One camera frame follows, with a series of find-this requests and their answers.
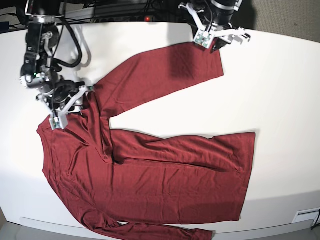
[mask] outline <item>red fabric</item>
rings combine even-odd
[[[238,221],[255,133],[161,139],[109,128],[111,117],[222,75],[219,53],[192,43],[144,52],[96,84],[65,130],[46,119],[43,172],[71,214],[123,240],[210,240],[211,231],[162,224]]]

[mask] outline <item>white table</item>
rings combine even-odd
[[[192,41],[186,24],[101,23],[74,29],[81,39],[83,64],[61,74],[93,84],[135,54]],[[0,35],[0,206],[9,222],[48,230],[45,226],[50,224],[42,221],[57,224],[50,225],[55,232],[110,239],[84,229],[42,173],[43,148],[36,130],[47,111],[35,101],[37,92],[19,83],[25,34]],[[298,210],[320,207],[320,44],[257,31],[249,34],[249,43],[235,42],[221,50],[223,77],[111,120],[112,128],[164,138],[257,133],[241,220],[185,228],[217,233],[267,228],[290,224]],[[70,61],[75,52],[65,31],[57,57]]]

